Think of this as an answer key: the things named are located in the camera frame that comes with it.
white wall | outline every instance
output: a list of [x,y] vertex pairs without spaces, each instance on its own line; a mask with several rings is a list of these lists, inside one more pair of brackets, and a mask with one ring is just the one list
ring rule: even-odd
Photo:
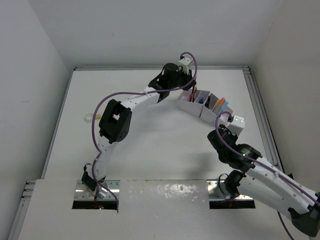
[[287,172],[320,191],[320,1],[288,0],[254,72]]
[[282,0],[29,0],[67,66],[250,65]]
[[0,240],[41,176],[69,71],[27,0],[0,1]]

orange marker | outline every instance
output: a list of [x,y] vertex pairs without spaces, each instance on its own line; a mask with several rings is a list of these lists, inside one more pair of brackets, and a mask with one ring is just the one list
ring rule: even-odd
[[219,102],[220,102],[220,99],[218,99],[218,100],[215,102],[215,105],[213,106],[212,111],[216,108],[216,106],[218,106]]
[[225,103],[226,99],[223,97],[221,100],[214,106],[213,113],[217,114],[221,106]]

white table surface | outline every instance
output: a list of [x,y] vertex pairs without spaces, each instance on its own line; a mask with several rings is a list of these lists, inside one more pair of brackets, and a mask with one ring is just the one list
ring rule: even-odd
[[[134,115],[127,138],[113,154],[107,178],[121,180],[119,214],[71,209],[83,166],[97,154],[85,114],[92,113],[108,94],[142,90],[158,73],[73,73],[45,178],[36,183],[20,240],[289,239],[276,211],[257,201],[256,209],[209,209],[204,180],[216,179],[232,169],[218,160],[207,140],[213,127],[176,107],[180,91]],[[243,72],[200,70],[197,81],[199,90],[225,97],[234,114],[245,118],[246,127],[238,143],[252,145],[264,155]],[[308,239],[285,222],[295,239]]]

blue pen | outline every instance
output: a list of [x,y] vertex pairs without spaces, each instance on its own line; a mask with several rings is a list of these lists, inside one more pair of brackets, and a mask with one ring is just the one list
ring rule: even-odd
[[201,98],[200,98],[200,100],[199,100],[199,103],[200,104],[203,104],[205,102],[205,98],[202,96]]
[[218,110],[218,113],[217,113],[217,114],[223,112],[223,111],[227,108],[228,103],[229,103],[228,101],[225,101],[224,104],[223,104],[223,105],[220,107],[220,109]]

white panel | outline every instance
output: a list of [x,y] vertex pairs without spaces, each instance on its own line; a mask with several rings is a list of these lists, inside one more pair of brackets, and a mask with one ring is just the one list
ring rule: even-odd
[[[46,180],[79,180],[83,166],[97,151],[91,124],[84,121],[105,96],[119,91],[141,91],[160,70],[75,71],[45,175]],[[247,127],[238,142],[252,145],[265,155],[242,70],[200,70],[199,90],[225,97]],[[231,168],[218,160],[207,135],[214,128],[176,106],[180,91],[132,117],[129,134],[115,149],[107,178],[110,180],[214,179]],[[127,96],[116,96],[123,100]]]
[[0,240],[41,176],[69,72],[27,0],[0,1]]
[[319,11],[318,0],[286,1],[254,71],[284,170],[315,191],[320,191]]
[[[209,209],[204,180],[122,180],[119,213],[71,209],[75,181],[38,180],[19,240],[285,240],[277,212]],[[307,240],[284,220],[296,240]]]
[[29,0],[66,64],[253,64],[281,0]]

